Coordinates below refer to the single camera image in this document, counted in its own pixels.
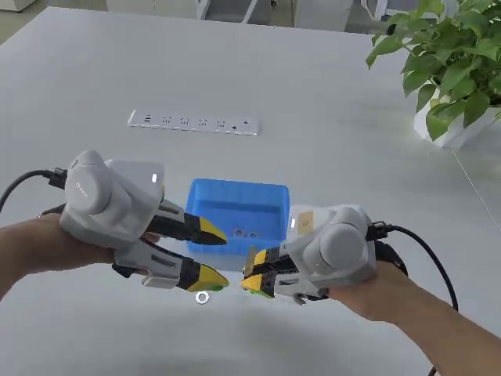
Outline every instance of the table surface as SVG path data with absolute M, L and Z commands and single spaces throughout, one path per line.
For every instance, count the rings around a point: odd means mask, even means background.
M 180 204 L 199 177 L 285 184 L 292 203 L 361 204 L 428 241 L 464 314 L 501 334 L 496 224 L 456 156 L 413 133 L 415 104 L 398 74 L 405 56 L 369 72 L 369 50 L 367 35 L 49 8 L 0 47 L 2 185 L 94 149 L 164 163 L 167 195 Z M 134 109 L 164 108 L 253 114 L 262 134 L 126 125 Z M 62 199 L 26 182 L 0 225 Z M 418 246 L 389 242 L 418 284 L 447 298 Z M 429 367 L 397 329 L 336 302 L 299 307 L 234 283 L 201 306 L 108 266 L 21 281 L 0 307 L 0 347 L 12 375 L 421 376 Z

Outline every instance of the potted plant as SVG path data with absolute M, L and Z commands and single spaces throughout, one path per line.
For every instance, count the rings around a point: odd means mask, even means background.
M 501 117 L 501 0 L 458 1 L 443 17 L 440 0 L 420 0 L 373 37 L 367 57 L 409 51 L 402 69 L 405 96 L 418 90 L 415 130 L 439 146 L 459 148 Z M 435 20 L 421 18 L 434 13 Z

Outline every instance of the yellow sticker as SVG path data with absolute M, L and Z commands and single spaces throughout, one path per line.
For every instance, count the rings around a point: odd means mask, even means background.
M 302 236 L 313 231 L 313 211 L 305 211 L 297 216 L 297 235 Z

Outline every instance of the human hand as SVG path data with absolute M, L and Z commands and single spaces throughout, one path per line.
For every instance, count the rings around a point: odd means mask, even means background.
M 371 321 L 395 324 L 398 313 L 420 288 L 389 262 L 377 262 L 377 276 L 353 287 L 329 289 L 329 297 Z
M 57 214 L 44 215 L 2 230 L 6 233 L 8 247 L 16 254 L 23 276 L 114 261 L 113 250 L 83 243 L 64 232 Z M 154 243 L 160 239 L 150 233 L 144 237 Z

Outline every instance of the white flower pot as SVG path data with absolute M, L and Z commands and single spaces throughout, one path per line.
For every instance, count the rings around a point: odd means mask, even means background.
M 433 98 L 438 98 L 438 92 L 434 94 Z M 450 147 L 452 149 L 459 149 L 472 139 L 477 138 L 480 132 L 496 121 L 495 116 L 500 110 L 497 107 L 488 108 L 485 114 L 466 128 L 463 127 L 464 115 L 461 114 L 451 123 L 445 134 L 438 137 L 435 141 L 432 141 L 426 126 L 426 115 L 430 108 L 430 103 L 427 103 L 427 105 L 416 114 L 414 117 L 414 130 L 423 139 L 427 139 L 440 147 Z

